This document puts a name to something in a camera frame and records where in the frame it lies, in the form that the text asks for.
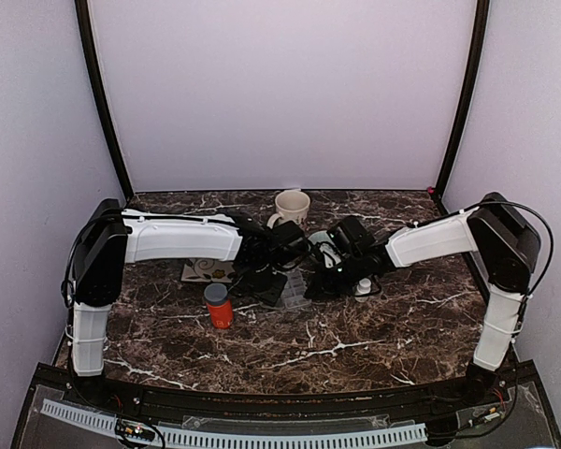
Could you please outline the clear plastic pill organizer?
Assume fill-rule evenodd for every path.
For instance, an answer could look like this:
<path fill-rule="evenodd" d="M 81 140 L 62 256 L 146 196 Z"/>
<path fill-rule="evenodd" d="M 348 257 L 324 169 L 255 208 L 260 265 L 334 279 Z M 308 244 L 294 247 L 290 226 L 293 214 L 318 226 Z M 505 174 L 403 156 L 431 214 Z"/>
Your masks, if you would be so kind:
<path fill-rule="evenodd" d="M 280 306 L 286 310 L 298 310 L 308 307 L 311 300 L 305 298 L 307 286 L 299 270 L 288 272 L 287 281 L 280 295 Z"/>

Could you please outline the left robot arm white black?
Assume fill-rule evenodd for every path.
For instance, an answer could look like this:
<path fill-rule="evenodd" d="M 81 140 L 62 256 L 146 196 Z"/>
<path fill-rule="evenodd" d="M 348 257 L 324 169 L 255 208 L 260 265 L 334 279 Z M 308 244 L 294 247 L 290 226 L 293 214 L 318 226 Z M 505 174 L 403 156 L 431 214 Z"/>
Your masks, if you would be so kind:
<path fill-rule="evenodd" d="M 127 264 L 160 259 L 209 259 L 231 264 L 235 281 L 272 305 L 284 270 L 309 254 L 298 224 L 270 228 L 237 211 L 210 216 L 150 213 L 102 200 L 72 245 L 61 283 L 69 309 L 70 366 L 76 390 L 94 408 L 113 400 L 104 369 L 108 314 L 122 291 Z"/>

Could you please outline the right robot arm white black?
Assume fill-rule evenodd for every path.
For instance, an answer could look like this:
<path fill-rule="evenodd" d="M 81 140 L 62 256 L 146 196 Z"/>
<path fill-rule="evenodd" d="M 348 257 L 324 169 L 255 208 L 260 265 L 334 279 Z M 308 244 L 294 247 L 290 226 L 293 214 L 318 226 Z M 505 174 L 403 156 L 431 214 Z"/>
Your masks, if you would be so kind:
<path fill-rule="evenodd" d="M 539 233 L 522 215 L 523 206 L 497 192 L 442 218 L 408 224 L 375 238 L 353 215 L 312 235 L 316 260 L 306 297 L 339 297 L 354 292 L 363 279 L 459 253 L 477 253 L 487 271 L 489 300 L 482 333 L 472 357 L 475 370 L 458 386 L 458 397 L 477 406 L 495 389 L 488 371 L 497 371 L 532 294 L 538 263 Z"/>

